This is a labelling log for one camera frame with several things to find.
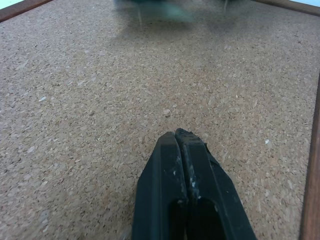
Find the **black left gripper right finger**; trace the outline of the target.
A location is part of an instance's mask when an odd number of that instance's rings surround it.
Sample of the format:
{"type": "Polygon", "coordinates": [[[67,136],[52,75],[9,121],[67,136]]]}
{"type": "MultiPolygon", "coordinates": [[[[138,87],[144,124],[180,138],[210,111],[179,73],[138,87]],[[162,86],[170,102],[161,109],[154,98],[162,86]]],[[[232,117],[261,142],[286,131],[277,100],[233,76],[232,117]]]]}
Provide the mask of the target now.
{"type": "Polygon", "coordinates": [[[194,133],[178,128],[188,196],[187,240],[257,240],[234,183],[194,133]]]}

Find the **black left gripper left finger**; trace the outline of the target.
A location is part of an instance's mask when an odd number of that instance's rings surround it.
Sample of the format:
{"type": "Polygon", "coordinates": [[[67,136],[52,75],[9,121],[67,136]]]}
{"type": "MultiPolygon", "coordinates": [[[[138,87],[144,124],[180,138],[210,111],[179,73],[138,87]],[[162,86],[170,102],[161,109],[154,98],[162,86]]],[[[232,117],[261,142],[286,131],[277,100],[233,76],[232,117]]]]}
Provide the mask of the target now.
{"type": "Polygon", "coordinates": [[[181,151],[174,133],[166,132],[137,182],[131,240],[184,240],[187,211],[181,151]]]}

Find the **green sticky note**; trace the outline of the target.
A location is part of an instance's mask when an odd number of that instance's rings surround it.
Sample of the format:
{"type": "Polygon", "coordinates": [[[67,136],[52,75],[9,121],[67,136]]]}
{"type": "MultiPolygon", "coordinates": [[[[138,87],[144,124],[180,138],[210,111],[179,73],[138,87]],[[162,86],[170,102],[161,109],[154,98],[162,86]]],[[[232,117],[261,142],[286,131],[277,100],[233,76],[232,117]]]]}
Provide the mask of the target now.
{"type": "Polygon", "coordinates": [[[191,10],[203,7],[226,11],[231,0],[112,0],[119,12],[130,12],[140,23],[158,19],[180,23],[192,21],[191,10]]]}

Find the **cork board with wooden frame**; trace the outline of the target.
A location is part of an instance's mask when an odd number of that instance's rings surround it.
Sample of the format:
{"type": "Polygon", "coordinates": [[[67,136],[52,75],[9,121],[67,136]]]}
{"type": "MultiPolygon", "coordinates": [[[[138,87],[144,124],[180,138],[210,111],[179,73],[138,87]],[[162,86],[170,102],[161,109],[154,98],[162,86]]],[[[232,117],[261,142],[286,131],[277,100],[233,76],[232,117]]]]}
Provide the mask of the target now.
{"type": "Polygon", "coordinates": [[[128,238],[138,178],[177,128],[207,143],[258,240],[298,240],[320,17],[177,4],[190,22],[53,0],[0,23],[0,240],[128,238]]]}

